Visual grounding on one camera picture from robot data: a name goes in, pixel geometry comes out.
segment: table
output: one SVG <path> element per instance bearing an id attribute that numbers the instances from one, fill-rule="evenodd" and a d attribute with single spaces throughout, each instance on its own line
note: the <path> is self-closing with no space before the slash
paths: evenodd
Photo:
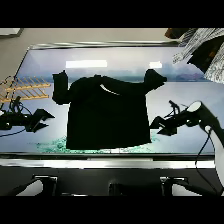
<path id="1" fill-rule="evenodd" d="M 174 42 L 76 43 L 31 46 L 16 75 L 20 78 L 43 77 L 51 84 L 50 88 L 46 88 L 46 94 L 50 97 L 39 100 L 24 100 L 22 103 L 32 113 L 37 108 L 43 108 L 54 115 L 55 119 L 45 122 L 49 126 L 37 133 L 22 132 L 13 136 L 2 137 L 0 152 L 196 155 L 207 135 L 199 127 L 188 128 L 186 126 L 178 128 L 178 134 L 172 137 L 157 135 L 158 130 L 152 130 L 152 143 L 141 146 L 98 151 L 68 150 L 65 148 L 65 142 L 69 105 L 59 106 L 51 99 L 54 88 L 52 74 L 62 70 L 66 70 L 70 84 L 80 77 L 89 77 L 95 74 L 128 82 L 141 82 L 150 62 L 156 62 L 154 63 L 157 66 L 155 70 L 166 76 L 168 82 L 156 91 L 149 92 L 146 96 L 149 124 L 156 116 L 165 116 L 171 112 L 169 100 L 183 105 L 201 100 L 218 117 L 221 126 L 224 126 L 224 85 L 205 80 L 203 73 L 198 68 L 187 64 L 188 59 L 173 65 L 172 56 L 181 50 L 182 48 L 177 47 Z M 80 62 L 83 60 L 95 60 L 101 62 L 102 65 L 84 68 L 74 68 L 74 66 L 69 68 L 68 66 L 68 61 Z M 8 103 L 3 105 L 4 108 L 8 108 Z M 22 127 L 13 127 L 10 131 L 0 131 L 0 135 L 14 133 L 21 129 Z M 203 153 L 213 154 L 211 142 L 207 144 Z"/>

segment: black shirt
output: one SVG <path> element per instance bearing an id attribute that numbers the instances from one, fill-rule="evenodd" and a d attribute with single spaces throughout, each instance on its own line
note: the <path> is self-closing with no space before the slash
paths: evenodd
<path id="1" fill-rule="evenodd" d="M 53 75 L 53 100 L 71 103 L 68 113 L 68 149 L 126 148 L 150 143 L 145 94 L 166 78 L 148 70 L 144 83 L 128 83 L 95 75 L 73 82 L 68 90 L 65 72 Z"/>

